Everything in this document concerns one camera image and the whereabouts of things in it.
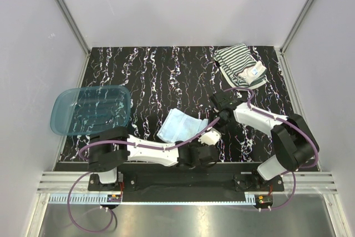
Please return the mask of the light blue towel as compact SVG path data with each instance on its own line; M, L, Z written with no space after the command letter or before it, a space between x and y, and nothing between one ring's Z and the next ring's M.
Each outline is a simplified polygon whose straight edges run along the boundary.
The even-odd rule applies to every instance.
M166 143L186 141L201 132L208 119L196 119L174 108L168 113L157 136Z

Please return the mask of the green white striped towel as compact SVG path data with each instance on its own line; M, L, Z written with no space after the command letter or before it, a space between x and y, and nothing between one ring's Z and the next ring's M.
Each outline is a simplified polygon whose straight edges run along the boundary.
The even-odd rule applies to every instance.
M243 43L216 50L213 59L231 87L256 89L267 83L266 67Z

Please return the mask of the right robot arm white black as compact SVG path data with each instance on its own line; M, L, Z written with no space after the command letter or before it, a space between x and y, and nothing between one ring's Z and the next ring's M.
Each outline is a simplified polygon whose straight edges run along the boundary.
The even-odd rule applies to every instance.
M251 104L253 96L254 92L236 97L229 89L215 93L210 97L211 114L214 119L219 118L218 128L234 119L271 138L274 155L261 163L252 176L253 187L262 191L278 175L316 166L320 148L302 116L288 117L258 108Z

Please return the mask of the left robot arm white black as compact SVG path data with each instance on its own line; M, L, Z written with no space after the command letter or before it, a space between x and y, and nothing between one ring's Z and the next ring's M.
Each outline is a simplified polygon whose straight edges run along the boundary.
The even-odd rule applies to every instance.
M88 145L88 170L99 175L99 182L107 190L119 186L118 166L126 162L148 162L165 167L196 168L216 163L219 152L216 144L221 134L209 128L189 142L157 143L128 134L125 127L117 127L94 134Z

